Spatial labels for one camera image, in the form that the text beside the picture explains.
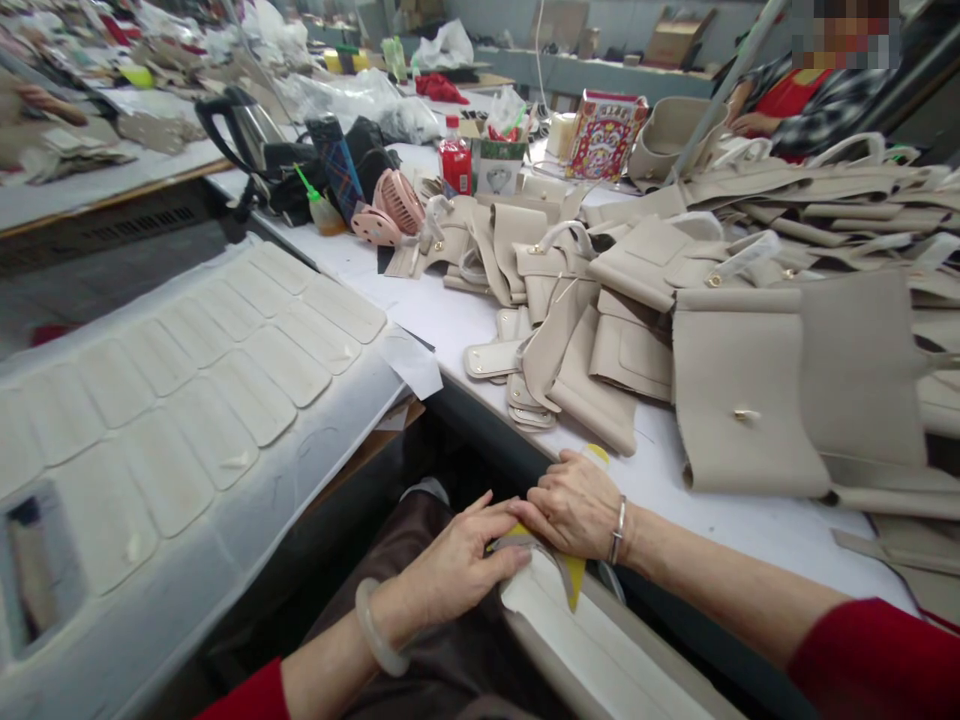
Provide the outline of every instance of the red bottle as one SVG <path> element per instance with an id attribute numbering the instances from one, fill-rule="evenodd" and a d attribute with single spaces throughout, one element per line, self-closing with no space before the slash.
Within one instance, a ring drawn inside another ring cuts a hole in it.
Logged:
<path id="1" fill-rule="evenodd" d="M 460 137 L 460 118 L 447 116 L 447 136 L 440 141 L 440 173 L 454 192 L 473 195 L 473 162 L 470 145 Z"/>

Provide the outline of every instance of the hand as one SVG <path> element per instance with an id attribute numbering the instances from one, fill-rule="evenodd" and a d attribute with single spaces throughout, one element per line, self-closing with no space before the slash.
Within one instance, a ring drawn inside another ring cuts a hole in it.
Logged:
<path id="1" fill-rule="evenodd" d="M 62 101 L 57 100 L 57 98 L 38 85 L 19 85 L 16 90 L 21 100 L 37 110 L 43 110 L 44 112 L 56 115 L 63 106 Z"/>
<path id="2" fill-rule="evenodd" d="M 770 137 L 780 127 L 780 121 L 781 118 L 772 118 L 763 113 L 747 113 L 730 123 L 730 130 L 740 137 L 747 135 Z"/>
<path id="3" fill-rule="evenodd" d="M 730 98 L 727 101 L 727 127 L 732 128 L 733 122 L 738 117 L 740 113 L 743 112 L 743 102 Z"/>
<path id="4" fill-rule="evenodd" d="M 610 555 L 620 516 L 620 491 L 599 467 L 572 450 L 560 452 L 527 502 L 508 502 L 528 529 L 558 550 L 593 560 Z"/>
<path id="5" fill-rule="evenodd" d="M 517 518 L 506 510 L 509 501 L 487 507 L 492 497 L 488 490 L 453 518 L 420 557 L 382 586 L 392 598 L 382 604 L 405 606 L 406 622 L 414 632 L 460 617 L 494 585 L 529 564 L 530 550 L 522 547 L 505 547 L 483 557 L 491 540 L 517 524 Z M 371 598 L 375 617 L 378 595 L 379 590 Z"/>

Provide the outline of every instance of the wrist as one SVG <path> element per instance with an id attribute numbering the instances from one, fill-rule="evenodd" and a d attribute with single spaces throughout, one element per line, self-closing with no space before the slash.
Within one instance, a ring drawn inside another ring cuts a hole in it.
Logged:
<path id="1" fill-rule="evenodd" d="M 659 584 L 662 576 L 663 524 L 666 521 L 650 510 L 633 503 L 627 505 L 623 528 L 621 565 Z"/>
<path id="2" fill-rule="evenodd" d="M 414 597 L 415 594 L 407 591 L 402 574 L 387 580 L 370 596 L 373 623 L 380 636 L 397 652 L 426 627 Z"/>

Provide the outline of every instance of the white table surface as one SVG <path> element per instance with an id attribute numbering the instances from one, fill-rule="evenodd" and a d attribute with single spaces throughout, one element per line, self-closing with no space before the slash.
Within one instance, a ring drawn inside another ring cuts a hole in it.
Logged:
<path id="1" fill-rule="evenodd" d="M 46 185 L 0 186 L 0 230 L 50 215 L 86 212 L 90 205 L 143 185 L 220 160 L 223 155 L 210 140 L 190 143 L 179 155 L 164 155 L 129 140 L 117 149 L 137 159 L 126 165 L 70 175 Z"/>
<path id="2" fill-rule="evenodd" d="M 394 146 L 404 169 L 421 167 L 436 172 L 432 148 Z M 214 187 L 238 197 L 246 183 L 240 171 L 207 177 Z M 597 190 L 587 204 L 622 200 L 623 195 Z M 419 281 L 377 274 L 375 250 L 352 235 L 322 237 L 312 225 L 289 228 L 257 214 L 278 240 L 299 250 L 317 266 L 384 308 L 390 319 L 436 348 L 445 382 L 465 388 L 472 397 L 512 426 L 507 418 L 503 386 L 473 380 L 463 369 L 468 345 L 487 343 L 496 336 L 494 298 L 443 287 L 443 269 L 437 266 Z M 854 597 L 881 597 L 907 612 L 916 606 L 905 585 L 883 563 L 837 547 L 831 528 L 873 538 L 862 513 L 828 508 L 812 500 L 735 495 L 699 495 L 683 483 L 684 451 L 676 416 L 644 402 L 634 421 L 637 452 L 623 458 L 611 454 L 610 475 L 632 502 L 654 510 L 699 535 L 755 558 L 786 568 Z M 581 449 L 597 438 L 568 415 L 545 433 L 523 437 L 551 458 L 563 448 Z"/>

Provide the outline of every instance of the person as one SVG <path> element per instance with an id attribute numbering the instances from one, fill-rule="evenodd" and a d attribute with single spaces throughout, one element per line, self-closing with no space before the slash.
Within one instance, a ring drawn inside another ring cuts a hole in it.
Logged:
<path id="1" fill-rule="evenodd" d="M 29 33 L 26 33 L 26 36 L 39 42 Z M 6 58 L 12 58 L 14 62 L 26 63 L 41 73 L 45 69 L 45 65 L 33 48 L 18 40 L 9 30 L 0 25 L 0 65 L 14 66 L 13 63 L 6 62 Z M 38 84 L 16 82 L 13 84 L 13 90 L 24 103 L 25 119 L 43 119 L 42 113 L 49 113 L 77 127 L 83 127 L 89 122 L 86 114 L 76 105 L 55 97 L 49 90 Z"/>
<path id="2" fill-rule="evenodd" d="M 743 76 L 727 101 L 727 127 L 769 138 L 772 154 L 801 162 L 844 139 L 892 74 L 796 69 L 788 53 Z"/>
<path id="3" fill-rule="evenodd" d="M 484 548 L 519 520 L 563 552 L 606 559 L 621 504 L 626 512 L 619 562 L 692 604 L 786 671 L 824 718 L 960 717 L 960 638 L 881 600 L 854 600 L 674 525 L 627 502 L 607 474 L 578 453 L 564 450 L 560 460 L 526 500 L 490 506 L 487 493 L 449 520 L 441 502 L 417 492 L 388 520 L 358 571 L 384 574 L 391 565 L 398 571 L 374 592 L 370 611 L 391 648 L 410 643 L 404 653 L 411 657 L 412 677 L 380 675 L 363 687 L 377 673 L 377 661 L 352 597 L 346 602 L 335 597 L 300 650 L 261 670 L 202 720 L 446 718 L 457 717 L 455 709 L 465 706 L 473 706 L 473 714 L 465 710 L 463 717 L 569 717 L 523 664 L 522 650 L 509 633 L 496 623 L 478 624 L 482 618 L 471 608 L 489 601 L 494 586 L 530 560 L 516 547 L 484 558 Z M 418 510 L 434 521 L 404 519 Z M 417 528 L 437 527 L 437 517 L 448 524 L 417 556 L 422 541 Z M 405 564 L 404 552 L 415 559 Z M 348 580 L 349 592 L 359 584 L 356 575 Z M 469 627 L 458 643 L 437 634 L 459 632 L 464 622 Z M 445 643 L 452 652 L 439 649 Z M 486 657 L 498 646 L 503 652 L 490 656 L 485 674 L 476 656 Z M 498 672 L 490 673 L 491 667 Z M 487 705 L 496 709 L 483 714 L 476 703 L 484 698 L 478 696 L 491 690 L 509 695 L 506 700 L 516 703 L 509 707 L 527 714 L 509 714 L 495 705 Z M 411 694 L 419 702 L 409 702 Z M 447 702 L 451 697 L 459 705 Z"/>

